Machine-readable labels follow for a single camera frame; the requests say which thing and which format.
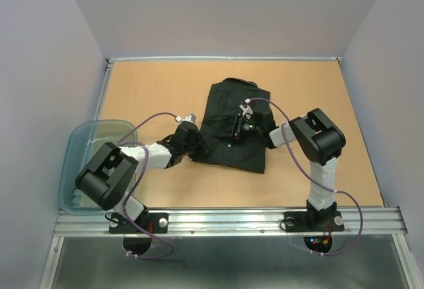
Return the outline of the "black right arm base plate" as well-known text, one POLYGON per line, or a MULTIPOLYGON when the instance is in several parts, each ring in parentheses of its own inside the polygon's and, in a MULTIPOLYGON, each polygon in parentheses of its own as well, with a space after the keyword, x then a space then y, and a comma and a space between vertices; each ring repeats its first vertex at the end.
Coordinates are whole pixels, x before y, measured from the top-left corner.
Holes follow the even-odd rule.
POLYGON ((283 213, 280 228, 288 233, 341 232, 345 230, 341 212, 336 211, 320 217, 308 211, 287 211, 283 213))

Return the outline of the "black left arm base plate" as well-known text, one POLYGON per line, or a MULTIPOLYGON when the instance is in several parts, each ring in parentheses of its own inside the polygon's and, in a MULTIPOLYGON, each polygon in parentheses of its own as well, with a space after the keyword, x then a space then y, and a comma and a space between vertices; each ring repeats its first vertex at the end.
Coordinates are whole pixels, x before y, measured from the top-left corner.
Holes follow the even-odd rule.
MULTIPOLYGON (((109 222, 110 234, 132 234, 140 231, 119 213, 106 213, 105 219, 109 222)), ((135 223, 144 230, 153 234, 168 232, 169 214, 165 212, 145 212, 135 220, 135 223)))

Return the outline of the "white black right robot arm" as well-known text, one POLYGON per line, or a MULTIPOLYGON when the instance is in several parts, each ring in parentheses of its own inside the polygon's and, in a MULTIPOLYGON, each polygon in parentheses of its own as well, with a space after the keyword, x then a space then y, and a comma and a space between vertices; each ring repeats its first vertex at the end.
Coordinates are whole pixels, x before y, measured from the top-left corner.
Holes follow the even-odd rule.
POLYGON ((258 137, 266 148, 274 149, 296 141, 309 161, 311 186, 306 210, 284 212, 280 228, 295 233, 344 231, 335 201, 335 168, 346 144, 341 130, 320 109, 279 127, 271 113, 255 112, 246 104, 241 104, 240 110, 231 133, 235 142, 258 137))

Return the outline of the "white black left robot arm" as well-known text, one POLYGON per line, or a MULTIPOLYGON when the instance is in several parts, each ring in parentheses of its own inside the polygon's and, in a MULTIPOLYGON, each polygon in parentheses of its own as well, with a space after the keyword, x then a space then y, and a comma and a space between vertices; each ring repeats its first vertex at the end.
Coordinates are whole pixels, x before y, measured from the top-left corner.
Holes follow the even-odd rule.
POLYGON ((75 185, 102 210, 118 213, 131 231, 139 232, 147 226, 148 217, 144 213, 146 206, 128 191, 134 174, 171 168, 186 156, 193 158, 208 152, 197 126, 181 121, 175 133, 153 144, 104 143, 77 175, 75 185))

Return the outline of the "black pinstriped long sleeve shirt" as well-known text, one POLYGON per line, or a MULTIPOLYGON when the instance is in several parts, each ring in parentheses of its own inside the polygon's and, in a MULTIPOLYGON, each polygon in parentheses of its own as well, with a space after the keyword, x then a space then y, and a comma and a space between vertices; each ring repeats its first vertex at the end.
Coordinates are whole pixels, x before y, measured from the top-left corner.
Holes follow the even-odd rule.
POLYGON ((268 103, 270 92, 254 82, 227 78, 211 86, 200 128, 209 154, 193 157, 193 161, 259 174, 265 172, 266 149, 273 149, 274 145, 263 145, 255 137, 242 143, 231 140, 234 115, 242 114, 239 105, 248 98, 252 101, 254 113, 271 110, 268 103))

